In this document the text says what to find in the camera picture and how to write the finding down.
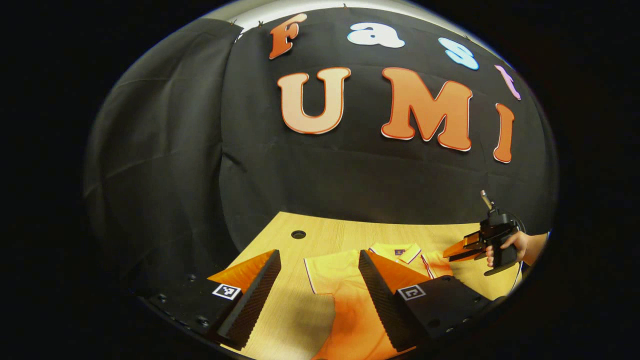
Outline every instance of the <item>table surface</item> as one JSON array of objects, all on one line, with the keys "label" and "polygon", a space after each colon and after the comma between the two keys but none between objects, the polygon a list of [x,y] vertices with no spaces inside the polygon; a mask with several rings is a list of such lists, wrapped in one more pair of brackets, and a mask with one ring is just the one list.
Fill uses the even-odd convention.
[{"label": "table surface", "polygon": [[[227,348],[258,360],[309,360],[317,354],[331,333],[335,310],[331,295],[315,295],[311,290],[304,258],[368,249],[374,243],[416,243],[423,252],[442,252],[479,228],[479,223],[377,224],[280,212],[229,265],[278,249],[282,269],[246,347],[242,351]],[[306,237],[293,238],[296,230],[304,231]],[[486,259],[450,266],[455,277],[490,300],[509,293],[518,271],[514,265],[486,277]]]}]

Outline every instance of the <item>fingers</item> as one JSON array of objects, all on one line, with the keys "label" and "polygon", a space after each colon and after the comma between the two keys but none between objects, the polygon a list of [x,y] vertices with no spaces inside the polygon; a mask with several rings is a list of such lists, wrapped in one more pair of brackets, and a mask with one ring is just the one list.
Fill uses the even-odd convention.
[{"label": "fingers", "polygon": [[516,242],[516,240],[518,239],[518,237],[520,236],[520,231],[511,235],[507,241],[504,242],[504,244],[502,244],[500,246],[500,249],[506,249],[509,247],[509,245],[511,245],[512,243]]}]

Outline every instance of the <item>hand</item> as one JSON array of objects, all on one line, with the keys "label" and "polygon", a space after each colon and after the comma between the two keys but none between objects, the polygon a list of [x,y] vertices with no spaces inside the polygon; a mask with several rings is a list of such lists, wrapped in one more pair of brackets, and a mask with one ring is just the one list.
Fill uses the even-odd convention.
[{"label": "hand", "polygon": [[[507,247],[509,247],[509,245],[513,244],[517,250],[516,262],[518,262],[518,261],[521,261],[522,258],[524,258],[524,253],[527,250],[527,245],[529,244],[530,239],[531,239],[531,236],[519,231],[511,235],[507,239],[507,241],[505,241],[504,244],[500,246],[500,249],[506,249]],[[493,267],[493,246],[487,246],[484,252],[486,254],[487,266],[492,268]]]}]

